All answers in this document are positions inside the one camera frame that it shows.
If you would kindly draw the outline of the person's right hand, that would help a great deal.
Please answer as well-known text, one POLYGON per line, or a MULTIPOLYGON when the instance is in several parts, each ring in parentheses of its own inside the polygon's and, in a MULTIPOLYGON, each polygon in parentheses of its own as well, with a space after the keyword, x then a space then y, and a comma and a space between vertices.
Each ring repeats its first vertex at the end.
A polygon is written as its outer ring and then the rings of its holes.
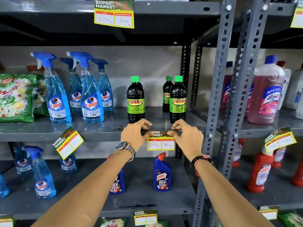
POLYGON ((204 136, 197 127, 190 126, 183 119, 180 119, 172 125, 171 129, 182 131, 181 138, 175 139, 175 141, 190 162, 197 156, 203 156, 202 143, 204 136))

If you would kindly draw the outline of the pink floor cleaner bottle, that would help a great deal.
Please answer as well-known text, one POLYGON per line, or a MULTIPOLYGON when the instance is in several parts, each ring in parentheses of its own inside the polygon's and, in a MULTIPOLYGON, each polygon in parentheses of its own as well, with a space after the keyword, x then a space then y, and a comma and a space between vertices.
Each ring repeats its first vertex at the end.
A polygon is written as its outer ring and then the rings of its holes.
POLYGON ((284 70, 276 65, 278 56, 266 56, 264 65, 253 77, 253 91, 247 121, 254 124, 272 124, 275 121, 285 80, 284 70))
POLYGON ((227 61, 226 68, 225 68, 223 87, 222 87, 222 95, 221 95, 220 106, 219 106, 220 111, 226 110, 226 108, 227 108, 229 91, 230 91, 231 81, 232 81, 232 75, 233 75, 233 62, 227 61))

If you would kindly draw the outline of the white cleaner bottle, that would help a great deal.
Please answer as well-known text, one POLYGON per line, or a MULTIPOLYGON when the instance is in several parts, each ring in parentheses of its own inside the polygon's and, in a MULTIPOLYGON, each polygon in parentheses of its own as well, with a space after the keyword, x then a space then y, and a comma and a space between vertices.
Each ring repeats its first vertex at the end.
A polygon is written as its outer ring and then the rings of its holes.
POLYGON ((290 77, 291 77, 291 70, 288 69, 288 68, 285 68, 285 63, 286 63, 286 61, 278 61, 277 62, 277 65, 280 66, 285 72, 285 79, 284 79, 284 82, 283 82, 281 97, 279 99, 279 104, 278 104, 278 108, 277 108, 278 111, 282 107, 282 104, 283 104, 283 101, 284 101, 284 98, 285 98, 285 95, 286 95, 286 92, 287 92, 287 87, 288 87, 290 77))
POLYGON ((303 63, 291 75, 286 108, 295 110, 295 118, 303 120, 303 63))

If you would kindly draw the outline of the black and red wrist band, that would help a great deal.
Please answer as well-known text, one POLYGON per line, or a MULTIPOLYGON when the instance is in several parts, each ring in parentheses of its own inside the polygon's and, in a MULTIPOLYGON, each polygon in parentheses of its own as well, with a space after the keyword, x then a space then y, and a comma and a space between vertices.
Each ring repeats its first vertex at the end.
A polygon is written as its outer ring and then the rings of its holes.
POLYGON ((191 161, 191 164, 193 165, 193 167, 194 167, 194 169, 195 169, 195 174, 196 174, 196 176, 199 177, 199 178, 200 178, 200 175, 199 175, 199 173, 198 173, 198 171, 197 171, 196 165, 197 165, 197 163, 198 163, 200 160, 208 161, 208 162, 210 162, 210 163, 213 165, 213 161, 212 161, 212 159, 210 158, 209 155, 203 155, 203 156, 197 156, 197 157, 195 157, 195 158, 191 161))

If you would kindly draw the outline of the person's left hand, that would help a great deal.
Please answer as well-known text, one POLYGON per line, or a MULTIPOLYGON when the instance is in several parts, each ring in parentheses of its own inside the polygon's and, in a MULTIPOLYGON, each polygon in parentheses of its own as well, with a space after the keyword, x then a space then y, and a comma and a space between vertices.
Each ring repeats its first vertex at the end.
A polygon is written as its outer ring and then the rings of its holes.
POLYGON ((146 142, 142 140, 142 135, 150 131, 152 123, 146 119, 141 119, 138 122, 128 124, 121 133, 121 142, 128 142, 137 152, 146 142))

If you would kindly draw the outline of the dark bottle with green cap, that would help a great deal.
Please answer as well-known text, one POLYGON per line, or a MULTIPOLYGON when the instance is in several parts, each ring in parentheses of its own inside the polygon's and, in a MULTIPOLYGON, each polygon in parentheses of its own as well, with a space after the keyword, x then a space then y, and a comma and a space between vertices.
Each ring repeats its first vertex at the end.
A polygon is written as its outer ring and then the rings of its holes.
POLYGON ((139 76, 131 76, 131 85, 127 89, 127 114, 129 123, 145 118, 145 93, 139 76))
POLYGON ((183 85, 183 76, 175 76, 175 84, 170 90, 169 112, 170 122, 185 120, 187 110, 187 90, 183 85))
POLYGON ((174 84, 172 83, 172 76, 166 76, 166 82, 163 85, 163 96, 162 96, 162 111, 169 113, 170 103, 170 90, 174 84))

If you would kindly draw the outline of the blue glass cleaner spray bottle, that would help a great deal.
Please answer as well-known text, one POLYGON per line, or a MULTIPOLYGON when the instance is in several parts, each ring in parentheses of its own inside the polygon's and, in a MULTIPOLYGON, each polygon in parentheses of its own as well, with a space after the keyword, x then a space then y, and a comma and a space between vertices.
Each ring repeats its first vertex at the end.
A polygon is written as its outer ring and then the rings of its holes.
POLYGON ((31 52, 30 55, 37 59, 37 68, 44 67, 44 77, 47 94, 46 104, 50 120, 54 124, 70 123, 72 121, 70 106, 64 85, 54 69, 52 61, 57 57, 47 52, 31 52))
POLYGON ((7 184, 2 176, 0 174, 0 199, 6 197, 10 193, 7 184))
POLYGON ((73 68, 76 67, 77 61, 81 66, 81 111, 83 121, 86 123, 101 123, 104 120, 101 93, 89 65, 94 57, 87 52, 68 51, 66 54, 73 58, 73 68))
POLYGON ((71 153, 66 159, 60 157, 60 166, 64 173, 74 173, 77 171, 77 162, 74 153, 71 153))
POLYGON ((68 65, 69 69, 69 103, 70 109, 73 112, 81 114, 81 93, 82 93, 82 85, 81 79, 78 73, 76 72, 76 68, 74 66, 74 61, 71 58, 60 58, 60 61, 68 65))
POLYGON ((32 158, 32 170, 34 173, 34 189, 40 199, 51 199, 56 195, 56 189, 51 171, 43 159, 43 149, 38 146, 24 146, 24 150, 32 158))
POLYGON ((103 59, 93 59, 92 62, 98 66, 98 87, 101 93, 104 113, 112 114, 114 107, 113 92, 104 67, 108 62, 103 59))
POLYGON ((18 175, 32 173, 32 160, 30 155, 24 150, 22 142, 13 142, 14 164, 18 175))

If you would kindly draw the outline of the person's left forearm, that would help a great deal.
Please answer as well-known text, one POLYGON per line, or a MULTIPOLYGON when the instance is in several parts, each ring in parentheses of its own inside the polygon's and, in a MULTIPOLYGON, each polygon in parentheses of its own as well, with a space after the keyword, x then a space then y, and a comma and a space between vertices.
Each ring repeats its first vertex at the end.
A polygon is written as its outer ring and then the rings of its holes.
POLYGON ((131 158, 126 149, 114 153, 31 227, 93 227, 118 173, 131 158))

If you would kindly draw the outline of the blue toilet cleaner bottle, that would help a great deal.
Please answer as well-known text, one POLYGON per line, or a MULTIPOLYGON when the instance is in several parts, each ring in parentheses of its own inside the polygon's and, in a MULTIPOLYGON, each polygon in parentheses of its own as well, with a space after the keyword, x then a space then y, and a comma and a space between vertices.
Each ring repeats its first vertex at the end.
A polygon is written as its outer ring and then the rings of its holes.
POLYGON ((124 179, 124 172, 123 169, 119 172, 117 175, 109 194, 111 195, 118 195, 122 194, 126 191, 126 186, 125 186, 125 179, 124 179))
POLYGON ((156 191, 170 191, 172 187, 172 167, 165 161, 166 153, 154 159, 153 187, 156 191))

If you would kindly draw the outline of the green and yellow price tag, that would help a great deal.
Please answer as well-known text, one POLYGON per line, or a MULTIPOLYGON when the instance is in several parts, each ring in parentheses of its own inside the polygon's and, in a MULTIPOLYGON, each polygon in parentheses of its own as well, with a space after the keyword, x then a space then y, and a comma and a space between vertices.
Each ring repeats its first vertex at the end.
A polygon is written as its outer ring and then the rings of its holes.
POLYGON ((82 143, 84 139, 72 126, 64 131, 52 144, 52 147, 58 152, 60 157, 65 160, 68 158, 82 143))
POLYGON ((296 3, 290 28, 303 29, 303 1, 296 3))
POLYGON ((95 0, 94 23, 98 25, 134 29, 132 0, 95 0))
POLYGON ((264 140, 267 153, 272 153, 282 147, 297 143, 290 126, 282 127, 271 132, 264 140))
POLYGON ((14 219, 8 215, 0 215, 0 227, 14 227, 14 219))
POLYGON ((146 226, 148 227, 155 226, 157 223, 157 210, 138 210, 133 213, 134 216, 134 225, 146 226))
POLYGON ((147 138, 147 151, 175 151, 175 138, 169 136, 167 131, 155 131, 153 136, 147 138))
POLYGON ((259 206, 259 212, 268 220, 275 220, 278 218, 278 211, 281 207, 279 205, 259 206))

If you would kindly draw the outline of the red toilet cleaner bottle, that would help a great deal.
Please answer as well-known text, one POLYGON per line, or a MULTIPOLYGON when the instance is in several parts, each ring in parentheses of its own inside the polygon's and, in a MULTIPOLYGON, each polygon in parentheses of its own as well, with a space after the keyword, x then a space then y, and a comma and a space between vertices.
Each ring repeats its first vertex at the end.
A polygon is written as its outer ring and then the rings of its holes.
POLYGON ((282 166, 282 160, 286 152, 286 146, 274 150, 274 161, 272 163, 272 168, 280 168, 282 166))
POLYGON ((240 165, 240 157, 241 157, 244 143, 245 143, 245 138, 239 138, 238 144, 236 147, 236 151, 234 154, 234 159, 233 159, 233 164, 232 164, 233 168, 237 168, 240 165))
POLYGON ((291 183, 297 187, 303 187, 303 156, 291 183))
POLYGON ((265 146, 255 157, 252 173, 247 183, 247 190, 252 193, 261 193, 265 189, 265 183, 274 162, 273 151, 268 153, 265 146))

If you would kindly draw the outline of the person's right forearm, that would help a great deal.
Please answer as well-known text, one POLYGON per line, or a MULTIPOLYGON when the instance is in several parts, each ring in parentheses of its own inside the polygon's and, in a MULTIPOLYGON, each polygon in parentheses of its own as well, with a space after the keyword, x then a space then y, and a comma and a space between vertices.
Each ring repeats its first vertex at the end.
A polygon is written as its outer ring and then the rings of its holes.
POLYGON ((196 168, 223 227, 275 227, 210 162, 196 168))

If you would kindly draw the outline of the silver wrist watch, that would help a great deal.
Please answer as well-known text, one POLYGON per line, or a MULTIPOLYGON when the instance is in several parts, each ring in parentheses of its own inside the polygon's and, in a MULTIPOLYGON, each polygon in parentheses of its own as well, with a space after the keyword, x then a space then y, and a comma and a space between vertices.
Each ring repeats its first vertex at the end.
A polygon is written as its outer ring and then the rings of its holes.
POLYGON ((128 160, 128 162, 132 162, 134 160, 134 157, 136 156, 136 151, 135 149, 126 141, 122 141, 120 142, 117 146, 116 146, 117 150, 123 150, 126 149, 128 150, 131 154, 132 157, 128 160))

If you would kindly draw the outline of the green detergent powder bag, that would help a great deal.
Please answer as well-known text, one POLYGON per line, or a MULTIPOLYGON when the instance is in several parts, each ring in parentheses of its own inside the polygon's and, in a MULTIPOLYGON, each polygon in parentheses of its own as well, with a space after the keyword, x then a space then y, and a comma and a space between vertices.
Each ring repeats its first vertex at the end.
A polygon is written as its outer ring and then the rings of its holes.
POLYGON ((168 220, 158 220, 156 223, 146 224, 142 227, 168 227, 168 220))
POLYGON ((34 115, 39 116, 49 116, 46 103, 47 87, 44 76, 37 75, 36 83, 37 85, 35 87, 35 92, 33 95, 33 113, 34 115))
POLYGON ((34 122, 34 74, 0 73, 0 123, 34 122))
POLYGON ((281 212, 277 217, 286 227, 303 227, 303 217, 296 212, 281 212))
POLYGON ((100 227, 126 227, 127 217, 125 218, 104 218, 100 227))

